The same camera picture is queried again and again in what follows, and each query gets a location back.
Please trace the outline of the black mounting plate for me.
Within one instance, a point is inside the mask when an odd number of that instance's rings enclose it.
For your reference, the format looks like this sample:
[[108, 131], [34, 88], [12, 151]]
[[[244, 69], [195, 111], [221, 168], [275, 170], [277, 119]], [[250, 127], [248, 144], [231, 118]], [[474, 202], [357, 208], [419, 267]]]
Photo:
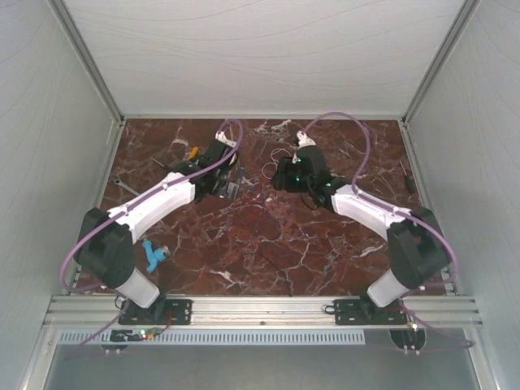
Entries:
[[401, 326], [408, 323], [398, 301], [381, 308], [370, 299], [348, 298], [334, 300], [332, 307], [336, 325]]
[[119, 318], [119, 325], [166, 326], [189, 325], [191, 323], [193, 301], [189, 299], [159, 298], [149, 308], [141, 308], [131, 302], [126, 312]]

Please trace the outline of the silver ratchet wrench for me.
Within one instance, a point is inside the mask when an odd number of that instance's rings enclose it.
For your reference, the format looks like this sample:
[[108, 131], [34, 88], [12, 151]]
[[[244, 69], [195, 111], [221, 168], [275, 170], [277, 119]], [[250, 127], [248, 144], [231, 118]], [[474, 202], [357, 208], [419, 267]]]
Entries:
[[121, 179], [114, 180], [114, 184], [118, 185], [120, 188], [124, 189], [125, 191], [128, 191], [132, 195], [135, 195], [135, 196], [140, 195], [135, 189], [133, 189], [130, 186], [128, 186], [127, 184], [125, 184]]

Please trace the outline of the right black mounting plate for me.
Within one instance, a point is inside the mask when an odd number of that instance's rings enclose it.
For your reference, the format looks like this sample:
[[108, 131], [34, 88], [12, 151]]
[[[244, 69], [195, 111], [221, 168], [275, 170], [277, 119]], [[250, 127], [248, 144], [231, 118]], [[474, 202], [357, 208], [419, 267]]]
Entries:
[[401, 326], [408, 323], [398, 301], [381, 308], [370, 299], [348, 298], [334, 300], [332, 307], [336, 325]]

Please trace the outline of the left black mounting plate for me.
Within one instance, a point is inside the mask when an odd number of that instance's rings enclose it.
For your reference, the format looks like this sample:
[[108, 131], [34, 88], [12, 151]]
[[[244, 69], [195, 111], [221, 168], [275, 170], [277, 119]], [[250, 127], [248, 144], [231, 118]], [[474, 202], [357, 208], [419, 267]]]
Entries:
[[191, 323], [193, 301], [189, 299], [159, 298], [149, 308], [141, 308], [131, 302], [126, 312], [119, 318], [119, 325], [166, 326], [189, 325]]

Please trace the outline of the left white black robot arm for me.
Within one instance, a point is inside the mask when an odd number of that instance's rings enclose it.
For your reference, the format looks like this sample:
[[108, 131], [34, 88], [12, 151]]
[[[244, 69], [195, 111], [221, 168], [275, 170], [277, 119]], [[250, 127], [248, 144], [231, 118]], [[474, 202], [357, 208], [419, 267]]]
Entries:
[[159, 287], [136, 265], [134, 245], [153, 225], [172, 211], [215, 195], [236, 163], [237, 143], [222, 136], [206, 152], [183, 161], [152, 188], [107, 212], [93, 208], [84, 216], [74, 260], [138, 306], [148, 323], [162, 321], [167, 303]]

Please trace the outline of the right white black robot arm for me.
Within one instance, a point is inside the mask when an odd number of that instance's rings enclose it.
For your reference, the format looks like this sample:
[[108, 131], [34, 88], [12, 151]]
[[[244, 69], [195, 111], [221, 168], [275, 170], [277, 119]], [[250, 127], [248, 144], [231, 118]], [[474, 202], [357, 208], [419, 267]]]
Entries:
[[388, 313], [388, 305], [451, 263], [444, 236], [430, 210], [394, 206], [354, 188], [351, 180], [332, 174], [315, 145], [282, 157], [271, 183], [276, 190], [305, 193], [316, 206], [352, 219], [385, 239], [390, 250], [389, 269], [359, 303], [360, 315], [368, 323], [380, 321]]

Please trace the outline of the blue plastic clamp tool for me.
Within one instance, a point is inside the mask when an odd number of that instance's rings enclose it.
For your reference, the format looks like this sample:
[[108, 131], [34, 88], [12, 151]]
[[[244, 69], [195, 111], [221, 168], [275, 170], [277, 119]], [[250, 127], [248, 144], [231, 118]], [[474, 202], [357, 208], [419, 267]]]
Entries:
[[145, 249], [148, 266], [146, 270], [148, 273], [153, 273], [161, 262], [164, 262], [171, 256], [171, 252], [167, 246], [162, 246], [157, 249], [153, 248], [153, 244], [149, 240], [144, 240], [142, 246]]

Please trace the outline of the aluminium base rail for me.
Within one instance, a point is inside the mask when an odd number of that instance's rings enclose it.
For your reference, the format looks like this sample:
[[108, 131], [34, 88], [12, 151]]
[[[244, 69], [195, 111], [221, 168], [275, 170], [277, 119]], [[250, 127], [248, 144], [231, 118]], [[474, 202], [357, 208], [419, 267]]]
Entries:
[[[323, 328], [332, 329], [334, 317], [324, 307], [334, 297], [188, 296], [193, 302], [194, 328]], [[55, 296], [43, 324], [59, 328], [99, 329], [118, 310], [110, 295]], [[475, 299], [464, 296], [415, 296], [403, 299], [406, 309], [422, 321], [440, 328], [481, 327]]]

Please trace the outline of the black screwdriver at right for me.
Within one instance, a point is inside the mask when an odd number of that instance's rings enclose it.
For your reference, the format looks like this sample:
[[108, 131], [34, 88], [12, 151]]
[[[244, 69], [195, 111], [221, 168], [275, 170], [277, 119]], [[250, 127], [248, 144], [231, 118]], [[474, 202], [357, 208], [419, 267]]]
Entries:
[[415, 188], [413, 178], [411, 177], [409, 172], [406, 170], [405, 165], [402, 161], [400, 161], [400, 166], [401, 166], [401, 170], [403, 171], [403, 179], [404, 179], [405, 187], [406, 187], [407, 191], [410, 194], [415, 194], [416, 188]]

